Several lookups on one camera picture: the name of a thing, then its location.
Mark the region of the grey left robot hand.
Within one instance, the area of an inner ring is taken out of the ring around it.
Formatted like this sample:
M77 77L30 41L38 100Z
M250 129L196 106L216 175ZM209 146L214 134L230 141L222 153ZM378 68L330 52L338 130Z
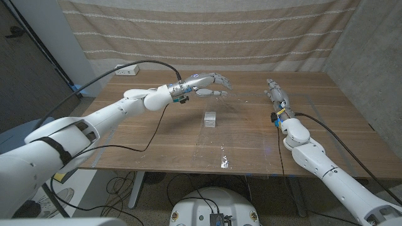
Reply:
M218 73L198 73L182 80L181 82L168 85L168 90L172 98L179 98L185 93L194 91L198 97L210 97L227 95L226 91L210 90L207 87L213 83L221 84L225 88L232 90L230 81Z

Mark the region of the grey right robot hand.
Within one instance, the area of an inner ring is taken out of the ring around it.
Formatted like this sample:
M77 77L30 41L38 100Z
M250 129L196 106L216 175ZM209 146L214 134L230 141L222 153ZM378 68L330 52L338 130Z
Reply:
M273 103L273 109L281 122L295 117L295 113L290 107L287 93L272 79L267 79L269 90L265 94Z

